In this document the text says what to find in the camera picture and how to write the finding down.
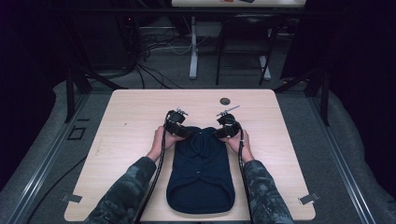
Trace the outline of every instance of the camouflage jacket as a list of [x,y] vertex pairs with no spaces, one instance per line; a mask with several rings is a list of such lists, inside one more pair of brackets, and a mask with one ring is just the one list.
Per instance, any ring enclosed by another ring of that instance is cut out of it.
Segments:
[[[131,223],[155,170],[156,165],[150,158],[139,159],[111,186],[84,223]],[[254,223],[293,223],[289,209],[264,165],[260,161],[250,161],[244,170]]]

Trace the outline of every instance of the gray carpet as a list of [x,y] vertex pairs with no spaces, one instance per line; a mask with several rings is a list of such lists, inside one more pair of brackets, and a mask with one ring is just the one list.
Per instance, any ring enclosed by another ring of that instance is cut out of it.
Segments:
[[[152,51],[146,62],[141,62],[149,68],[156,69],[167,76],[179,87],[186,89],[274,89],[282,84],[279,76],[283,62],[288,52],[290,40],[280,37],[277,40],[274,57],[269,69],[273,76],[271,81],[258,85],[260,77],[230,76],[221,77],[220,85],[215,85],[216,53],[215,41],[206,40],[199,48],[198,78],[189,79],[190,51],[186,54],[176,54],[171,49]],[[162,80],[162,75],[153,73]],[[151,75],[142,73],[146,89],[163,88]],[[112,78],[112,81],[130,89],[143,87],[141,77],[136,71],[124,77]],[[171,88],[178,87],[165,80]],[[60,152],[52,164],[49,173],[40,187],[32,204],[26,206],[26,214],[22,214],[26,222],[45,192],[77,162],[83,159],[92,144],[100,120],[105,112],[111,91],[102,83],[92,80],[94,91],[89,96],[80,96],[83,107],[78,111],[73,122],[64,126],[66,113],[65,85],[61,83],[54,90],[57,93],[57,103],[52,114],[37,137],[32,148],[21,162],[14,176],[0,193],[0,223],[7,223],[12,212],[18,205],[21,195],[35,170],[51,151],[57,136],[62,131]],[[305,182],[310,192],[316,192],[320,199],[315,203],[317,216],[312,221],[298,223],[362,223],[359,214],[350,198],[343,178],[334,164],[331,146],[312,106],[311,99],[306,99],[301,92],[304,87],[299,84],[289,92],[277,95],[279,105],[290,133],[297,158],[301,165]],[[354,175],[361,192],[373,214],[376,223],[396,223],[396,206],[389,195],[375,182],[375,179],[364,162],[364,148],[353,122],[339,100],[331,94],[329,104],[329,120],[331,130],[341,148],[346,162]],[[68,223],[64,220],[64,210],[67,206],[60,198],[71,193],[78,180],[83,163],[67,175],[47,196],[35,211],[31,223]]]

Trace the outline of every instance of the table top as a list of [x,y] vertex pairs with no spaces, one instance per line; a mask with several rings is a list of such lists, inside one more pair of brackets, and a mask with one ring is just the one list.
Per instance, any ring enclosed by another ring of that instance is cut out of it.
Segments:
[[173,7],[304,7],[306,0],[172,0]]
[[[228,98],[229,105],[219,100]],[[166,113],[178,107],[189,113],[184,126],[220,128],[217,114],[230,111],[249,133],[251,150],[273,176],[295,220],[315,217],[311,203],[299,198],[308,194],[304,177],[290,141],[276,96],[271,90],[120,90],[114,91],[93,140],[73,194],[80,203],[70,202],[64,217],[81,221],[88,216],[110,186],[128,167],[149,151],[154,131]],[[189,215],[173,210],[166,201],[166,187],[172,172],[174,150],[166,150],[163,168],[142,221],[249,220],[248,204],[237,162],[227,149],[235,188],[235,202],[229,212]]]

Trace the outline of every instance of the chair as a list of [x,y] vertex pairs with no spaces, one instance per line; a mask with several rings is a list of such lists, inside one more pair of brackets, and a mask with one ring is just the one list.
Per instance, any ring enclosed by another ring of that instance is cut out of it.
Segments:
[[265,65],[250,66],[262,71],[260,85],[270,61],[273,45],[285,19],[278,15],[236,15],[223,23],[217,46],[218,68],[216,85],[219,85],[220,68],[242,68],[245,66],[221,66],[224,53],[255,55],[258,62],[265,57]]

